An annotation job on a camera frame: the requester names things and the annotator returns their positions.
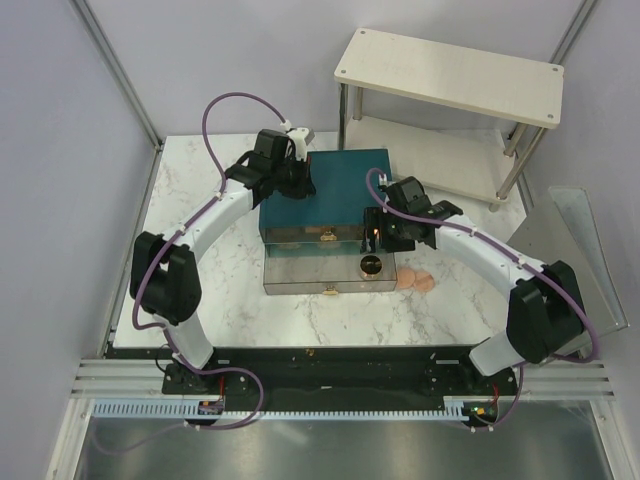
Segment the round gold compact jar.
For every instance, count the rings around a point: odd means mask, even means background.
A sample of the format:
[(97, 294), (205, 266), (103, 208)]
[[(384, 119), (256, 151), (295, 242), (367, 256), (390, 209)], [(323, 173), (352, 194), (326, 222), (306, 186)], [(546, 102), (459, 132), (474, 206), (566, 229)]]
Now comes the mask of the round gold compact jar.
[(364, 280), (377, 280), (382, 276), (384, 263), (377, 255), (365, 255), (359, 263), (360, 276)]

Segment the teal drawer organizer box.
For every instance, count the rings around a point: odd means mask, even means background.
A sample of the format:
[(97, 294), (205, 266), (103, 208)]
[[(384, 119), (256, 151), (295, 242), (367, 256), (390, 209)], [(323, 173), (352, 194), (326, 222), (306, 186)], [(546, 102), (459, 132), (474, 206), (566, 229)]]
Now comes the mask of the teal drawer organizer box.
[[(293, 200), (275, 193), (260, 205), (265, 292), (307, 295), (394, 290), (395, 257), (384, 251), (360, 252), (364, 209), (375, 205), (365, 177), (374, 167), (391, 173), (388, 151), (314, 151), (310, 166), (315, 196)], [(382, 259), (379, 279), (361, 278), (359, 263), (365, 255)]]

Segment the pink powder puff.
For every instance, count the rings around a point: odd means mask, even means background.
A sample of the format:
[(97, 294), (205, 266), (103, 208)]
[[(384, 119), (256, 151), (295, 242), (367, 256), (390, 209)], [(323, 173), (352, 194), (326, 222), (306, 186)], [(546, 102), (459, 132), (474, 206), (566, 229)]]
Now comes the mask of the pink powder puff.
[(435, 287), (434, 277), (426, 271), (416, 271), (413, 288), (419, 292), (430, 292)]
[(416, 280), (416, 272), (411, 268), (399, 268), (397, 270), (397, 284), (398, 290), (411, 289)]

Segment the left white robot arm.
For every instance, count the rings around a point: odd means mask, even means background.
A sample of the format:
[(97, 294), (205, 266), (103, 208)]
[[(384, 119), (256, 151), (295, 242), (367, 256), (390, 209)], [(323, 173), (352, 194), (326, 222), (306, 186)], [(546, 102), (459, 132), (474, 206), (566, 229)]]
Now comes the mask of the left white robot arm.
[(221, 172), (211, 199), (173, 228), (162, 234), (144, 231), (134, 242), (133, 326), (163, 331), (174, 358), (187, 367), (185, 382), (198, 393), (211, 392), (220, 378), (218, 367), (208, 362), (214, 347), (197, 315), (198, 263), (231, 225), (272, 194), (294, 200), (316, 194), (308, 155), (313, 138), (305, 127), (261, 130), (254, 148)]

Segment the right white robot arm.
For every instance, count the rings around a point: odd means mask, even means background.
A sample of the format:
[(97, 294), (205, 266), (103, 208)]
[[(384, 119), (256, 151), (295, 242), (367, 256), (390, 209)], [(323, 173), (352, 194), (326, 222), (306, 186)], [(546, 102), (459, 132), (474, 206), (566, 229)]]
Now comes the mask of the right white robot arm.
[(458, 368), (465, 391), (483, 392), (508, 367), (549, 358), (571, 361), (560, 351), (582, 334), (591, 340), (589, 356), (597, 356), (597, 335), (568, 264), (547, 264), (515, 250), (479, 229), (451, 202), (432, 203), (413, 177), (389, 182), (381, 169), (372, 168), (365, 184), (377, 204), (365, 215), (366, 250), (407, 251), (425, 244), (465, 264), (508, 303), (504, 329), (472, 347)]

